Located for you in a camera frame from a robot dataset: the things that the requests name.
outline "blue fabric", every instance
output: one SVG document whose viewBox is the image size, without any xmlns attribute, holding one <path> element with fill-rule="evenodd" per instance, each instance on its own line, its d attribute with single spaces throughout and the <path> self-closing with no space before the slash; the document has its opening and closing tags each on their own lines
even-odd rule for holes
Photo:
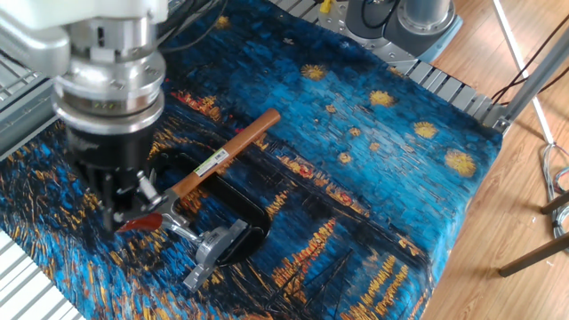
<svg viewBox="0 0 569 320">
<path fill-rule="evenodd" d="M 191 42 L 216 12 L 172 41 Z M 216 28 L 167 55 L 153 153 L 205 160 L 267 108 L 281 121 L 223 177 L 273 220 L 247 262 L 198 294 L 190 243 L 164 231 L 100 236 L 96 198 L 62 157 L 56 123 L 0 164 L 0 228 L 87 318 L 420 318 L 499 133 L 354 42 L 261 0 L 232 0 Z M 160 176 L 171 186 L 181 176 Z M 198 231 L 238 217 L 196 191 Z"/>
</svg>

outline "metal stand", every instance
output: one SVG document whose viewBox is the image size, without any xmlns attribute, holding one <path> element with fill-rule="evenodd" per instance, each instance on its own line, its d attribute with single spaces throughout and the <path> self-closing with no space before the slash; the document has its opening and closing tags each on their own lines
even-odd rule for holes
<svg viewBox="0 0 569 320">
<path fill-rule="evenodd" d="M 522 112 L 533 97 L 541 90 L 553 73 L 569 55 L 569 29 L 567 29 L 542 63 L 529 76 L 524 86 L 509 103 L 503 120 L 512 122 Z"/>
<path fill-rule="evenodd" d="M 503 16 L 503 10 L 499 5 L 498 0 L 494 0 L 494 6 L 496 7 L 497 13 L 500 16 Z M 509 26 L 502 23 L 502 28 L 504 32 L 511 35 L 511 30 L 509 30 Z M 523 65 L 520 64 L 518 61 L 519 58 L 519 50 L 516 50 L 515 46 L 510 46 L 510 50 L 512 54 L 516 57 L 516 61 L 518 67 Z M 561 66 L 563 61 L 569 55 L 569 29 L 567 29 L 563 35 L 559 38 L 557 43 L 553 46 L 551 51 L 545 57 L 543 62 L 535 69 L 535 71 L 528 77 L 527 81 L 525 82 L 524 86 L 520 91 L 516 94 L 514 99 L 509 103 L 508 108 L 506 108 L 505 114 L 501 117 L 501 120 L 497 123 L 497 125 L 509 125 L 511 124 L 517 116 L 522 112 L 525 106 L 530 102 L 530 100 L 534 100 L 534 106 L 536 111 L 538 111 L 538 117 L 540 118 L 541 127 L 543 128 L 544 137 L 549 144 L 554 143 L 553 137 L 551 136 L 551 132 L 549 131 L 549 127 L 547 126 L 547 122 L 545 121 L 545 117 L 543 116 L 542 110 L 538 104 L 535 104 L 535 95 L 539 93 L 543 85 L 549 80 L 549 78 L 553 75 L 553 73 Z M 556 210 L 560 205 L 563 205 L 569 200 L 569 194 L 564 194 L 559 196 L 558 198 L 554 199 L 551 203 L 544 206 L 541 211 L 543 213 L 551 213 Z M 527 253 L 523 257 L 510 262 L 508 265 L 500 268 L 499 273 L 501 276 L 510 276 L 517 271 L 520 271 L 524 268 L 531 266 L 534 263 L 537 263 L 541 260 L 546 259 L 547 257 L 561 252 L 564 249 L 569 248 L 569 233 L 564 234 L 563 236 L 550 241 L 549 243 L 533 250 L 530 253 Z"/>
<path fill-rule="evenodd" d="M 511 276 L 517 271 L 523 270 L 532 264 L 540 262 L 541 260 L 544 260 L 567 248 L 569 248 L 569 233 L 566 233 L 553 241 L 549 241 L 532 252 L 510 262 L 506 266 L 500 268 L 498 273 L 503 277 Z"/>
<path fill-rule="evenodd" d="M 504 37 L 506 37 L 506 43 L 508 43 L 509 51 L 511 52 L 512 57 L 514 58 L 514 62 L 516 62 L 517 70 L 521 71 L 523 68 L 525 68 L 524 59 L 522 58 L 522 53 L 519 50 L 519 47 L 517 46 L 516 38 L 514 37 L 514 34 L 512 33 L 511 28 L 509 27 L 508 19 L 506 18 L 506 13 L 504 12 L 504 9 L 501 6 L 500 0 L 493 0 L 493 4 L 494 4 L 494 10 L 496 11 L 496 15 L 498 16 L 498 21 L 500 22 L 501 31 L 503 32 Z M 528 76 L 529 73 L 527 72 L 527 70 L 522 73 L 523 78 L 527 78 Z M 534 96 L 532 99 L 532 103 L 533 103 L 533 108 L 535 109 L 535 114 L 537 115 L 537 118 L 540 120 L 541 130 L 543 131 L 543 139 L 545 139 L 545 141 L 548 144 L 554 143 L 555 141 L 553 139 L 553 135 L 551 134 L 551 130 L 549 129 L 548 121 L 545 118 L 545 115 L 543 114 L 543 109 L 541 108 L 540 101 L 537 99 L 537 97 Z"/>
</svg>

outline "orange brushstroke pattern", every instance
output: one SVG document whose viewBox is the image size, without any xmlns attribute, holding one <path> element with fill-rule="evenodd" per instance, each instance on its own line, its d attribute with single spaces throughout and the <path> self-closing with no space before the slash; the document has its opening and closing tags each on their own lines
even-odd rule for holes
<svg viewBox="0 0 569 320">
<path fill-rule="evenodd" d="M 268 213 L 268 216 L 273 220 L 275 218 L 275 216 L 278 214 L 278 212 L 281 210 L 281 207 L 283 205 L 285 205 L 286 203 L 286 198 L 288 195 L 288 190 L 285 190 L 281 193 L 279 193 L 278 195 L 275 196 L 275 201 L 273 201 L 272 204 L 270 204 L 267 209 L 265 209 Z"/>
<path fill-rule="evenodd" d="M 385 291 L 383 300 L 380 303 L 378 303 L 377 306 L 375 306 L 376 313 L 380 314 L 381 316 L 385 316 L 388 313 L 388 307 L 393 306 L 397 290 L 399 289 L 403 281 L 407 278 L 408 272 L 409 272 L 409 267 L 407 266 L 401 267 L 401 270 L 395 276 L 395 280 Z"/>
<path fill-rule="evenodd" d="M 172 96 L 202 115 L 209 116 L 213 121 L 221 120 L 221 111 L 219 107 L 215 106 L 215 97 L 197 98 L 196 100 L 192 98 L 191 94 L 184 91 L 173 92 Z"/>
<path fill-rule="evenodd" d="M 174 135 L 172 132 L 176 130 L 176 126 L 180 124 L 180 121 L 173 116 L 169 116 L 164 121 L 164 129 L 161 131 L 156 131 L 154 134 L 154 141 L 152 142 L 152 149 L 148 155 L 148 159 L 152 158 L 156 154 L 162 152 L 165 149 L 173 148 L 179 145 L 196 143 L 195 141 L 188 138 L 180 138 Z"/>
<path fill-rule="evenodd" d="M 417 316 L 417 312 L 419 312 L 419 308 L 421 307 L 421 305 L 423 304 L 423 302 L 425 301 L 425 298 L 427 298 L 427 293 L 423 294 L 419 300 L 417 301 L 417 303 L 415 304 L 415 307 L 413 308 L 413 312 L 411 313 L 411 315 L 407 318 L 407 320 L 413 320 L 415 318 L 415 316 Z"/>
<path fill-rule="evenodd" d="M 284 288 L 284 292 L 289 296 L 294 296 L 302 302 L 307 301 L 306 295 L 301 289 L 304 277 L 309 272 L 311 261 L 316 260 L 320 252 L 325 248 L 326 241 L 328 237 L 332 235 L 335 225 L 335 218 L 328 220 L 328 222 L 314 234 L 314 237 L 310 239 L 309 245 L 305 249 L 293 254 L 292 262 L 288 258 L 284 258 L 284 266 L 282 268 L 275 268 L 272 277 L 279 288 L 282 288 L 286 282 L 298 272 L 298 275 L 294 276 L 294 279 Z"/>
<path fill-rule="evenodd" d="M 178 202 L 177 212 L 191 212 L 193 213 L 194 217 L 197 216 L 197 213 L 202 208 L 202 199 L 207 198 L 209 195 L 204 192 L 201 188 L 197 188 L 192 190 L 189 195 L 184 196 Z"/>
<path fill-rule="evenodd" d="M 401 236 L 399 234 L 397 234 L 397 236 L 399 236 L 400 240 L 399 240 L 399 245 L 401 245 L 402 248 L 408 248 L 409 249 L 409 253 L 414 257 L 417 255 L 420 256 L 425 256 L 425 252 L 423 252 L 421 249 L 419 249 L 415 244 L 413 244 L 411 242 L 411 240 L 409 240 L 409 238 L 405 237 L 405 236 Z"/>
<path fill-rule="evenodd" d="M 379 320 L 372 310 L 361 303 L 349 307 L 349 313 L 340 314 L 342 320 Z"/>
<path fill-rule="evenodd" d="M 367 293 L 362 297 L 362 301 L 367 306 L 373 304 L 373 299 L 377 294 L 378 290 L 385 283 L 388 277 L 393 274 L 393 266 L 395 265 L 395 257 L 390 255 L 388 259 L 383 262 L 380 272 L 375 276 L 375 278 L 370 282 L 370 286 L 367 288 Z"/>
<path fill-rule="evenodd" d="M 259 147 L 261 151 L 265 151 L 268 148 L 268 143 L 265 143 L 265 138 L 267 138 L 267 134 L 263 133 L 255 142 L 255 146 Z"/>
<path fill-rule="evenodd" d="M 286 166 L 290 171 L 300 175 L 302 178 L 310 179 L 315 185 L 322 188 L 326 186 L 325 192 L 332 199 L 336 200 L 342 205 L 345 205 L 358 214 L 361 214 L 368 218 L 370 216 L 369 210 L 365 209 L 353 196 L 350 196 L 349 192 L 339 186 L 330 182 L 330 179 L 326 176 L 324 172 L 320 172 L 315 168 L 314 165 L 308 161 L 297 156 L 293 160 L 288 156 L 278 156 L 277 157 L 284 166 Z"/>
</svg>

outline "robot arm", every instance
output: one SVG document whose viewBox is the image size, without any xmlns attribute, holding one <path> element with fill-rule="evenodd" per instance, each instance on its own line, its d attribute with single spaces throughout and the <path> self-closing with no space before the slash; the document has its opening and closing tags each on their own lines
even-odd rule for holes
<svg viewBox="0 0 569 320">
<path fill-rule="evenodd" d="M 156 25 L 167 10 L 167 0 L 0 2 L 0 48 L 53 78 L 68 161 L 100 199 L 109 231 L 164 201 L 146 159 L 164 109 Z"/>
</svg>

